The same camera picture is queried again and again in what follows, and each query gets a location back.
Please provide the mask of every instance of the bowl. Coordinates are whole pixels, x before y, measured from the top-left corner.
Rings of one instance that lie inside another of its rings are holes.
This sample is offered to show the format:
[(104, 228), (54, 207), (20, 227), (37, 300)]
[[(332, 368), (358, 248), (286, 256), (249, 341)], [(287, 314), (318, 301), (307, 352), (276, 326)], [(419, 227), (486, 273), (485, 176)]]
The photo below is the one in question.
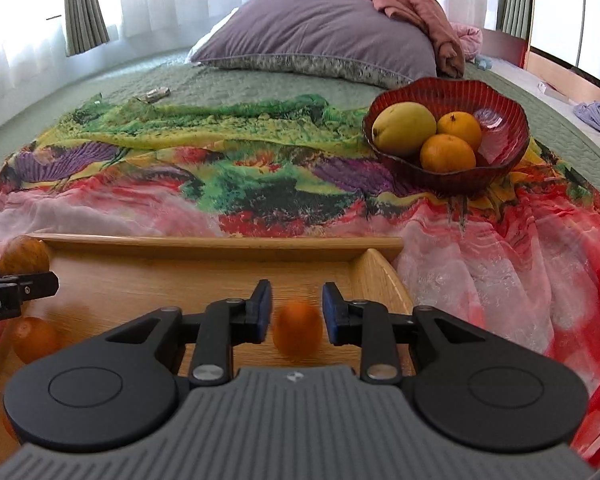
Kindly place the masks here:
[[(418, 154), (404, 159), (378, 150), (372, 138), (374, 121), (385, 108), (406, 101), (426, 106), (436, 121), (449, 112), (471, 113), (482, 128), (476, 167), (451, 173), (433, 173), (422, 169)], [(530, 139), (525, 112), (517, 102), (481, 81), (435, 77), (418, 79), (403, 88), (380, 94), (363, 120), (363, 129), (367, 142), (395, 178), (442, 194), (473, 194), (484, 189), (519, 163)]]

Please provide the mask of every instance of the red glass bowl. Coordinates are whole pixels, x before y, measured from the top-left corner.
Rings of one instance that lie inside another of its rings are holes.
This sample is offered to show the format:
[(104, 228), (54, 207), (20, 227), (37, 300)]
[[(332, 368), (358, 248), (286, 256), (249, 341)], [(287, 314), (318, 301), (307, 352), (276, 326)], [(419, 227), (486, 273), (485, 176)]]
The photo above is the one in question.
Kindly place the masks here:
[[(372, 139), (374, 121), (385, 108), (405, 101), (425, 105), (436, 120), (449, 112), (473, 114), (482, 127), (477, 166), (472, 170), (433, 173), (422, 169), (417, 154), (403, 159), (378, 150)], [(509, 173), (525, 154), (530, 138), (525, 112), (517, 102), (481, 81), (435, 77), (418, 79), (403, 88), (380, 94), (369, 108), (363, 128), (367, 142), (395, 178), (443, 194), (473, 194)]]

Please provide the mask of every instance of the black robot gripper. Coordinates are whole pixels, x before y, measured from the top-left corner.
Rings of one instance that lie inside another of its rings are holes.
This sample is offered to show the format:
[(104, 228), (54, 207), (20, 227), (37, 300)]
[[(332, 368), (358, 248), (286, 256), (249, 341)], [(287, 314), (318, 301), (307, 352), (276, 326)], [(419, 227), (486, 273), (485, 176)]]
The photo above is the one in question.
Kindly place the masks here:
[[(59, 452), (131, 444), (198, 388), (232, 381), (233, 346), (264, 340), (271, 303), (262, 280), (248, 300), (216, 301), (201, 314), (155, 310), (21, 368), (5, 389), (6, 413), (21, 441)], [(586, 412), (574, 372), (435, 308), (391, 314), (326, 283), (322, 310), (332, 344), (362, 348), (363, 383), (397, 388), (429, 427), (467, 448), (521, 454), (568, 443)], [(417, 375), (403, 376), (397, 344), (410, 345)]]
[(53, 296), (58, 277), (52, 272), (0, 276), (0, 320), (20, 316), (24, 301)]

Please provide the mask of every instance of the green curtain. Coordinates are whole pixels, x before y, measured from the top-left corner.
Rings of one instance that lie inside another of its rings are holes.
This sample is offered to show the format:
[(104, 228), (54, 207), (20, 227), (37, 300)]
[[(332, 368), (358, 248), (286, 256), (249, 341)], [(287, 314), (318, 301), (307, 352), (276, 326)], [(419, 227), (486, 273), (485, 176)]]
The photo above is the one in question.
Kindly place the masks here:
[(81, 54), (109, 41), (98, 0), (64, 0), (64, 22), (67, 56)]
[(528, 40), (533, 0), (500, 0), (497, 29)]

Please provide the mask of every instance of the wooden tray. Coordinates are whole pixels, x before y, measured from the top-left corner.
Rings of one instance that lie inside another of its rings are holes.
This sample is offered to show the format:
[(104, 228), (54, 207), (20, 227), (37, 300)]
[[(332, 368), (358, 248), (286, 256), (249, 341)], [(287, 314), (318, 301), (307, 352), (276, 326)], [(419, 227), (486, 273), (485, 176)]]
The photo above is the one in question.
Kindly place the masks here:
[[(400, 238), (35, 237), (49, 248), (60, 289), (52, 298), (31, 301), (26, 316), (50, 320), (69, 344), (161, 306), (177, 305), (191, 313), (222, 298), (246, 298), (263, 278), (271, 281), (274, 310), (298, 296), (319, 306), (322, 285), (329, 281), (336, 282), (346, 299), (380, 301), (392, 312), (407, 313), (412, 307), (388, 263), (402, 250)], [(15, 323), (9, 322), (0, 343), (0, 463), (18, 447), (2, 423), (4, 385), (22, 366), (10, 348)], [(187, 348), (182, 374), (192, 346)], [(404, 348), (400, 354), (407, 355)], [(275, 349), (270, 334), (262, 345), (236, 347), (234, 356), (236, 369), (294, 365)], [(357, 369), (359, 359), (356, 347), (329, 345), (324, 330), (320, 353), (299, 365), (346, 363)], [(403, 362), (408, 373), (408, 358)]]

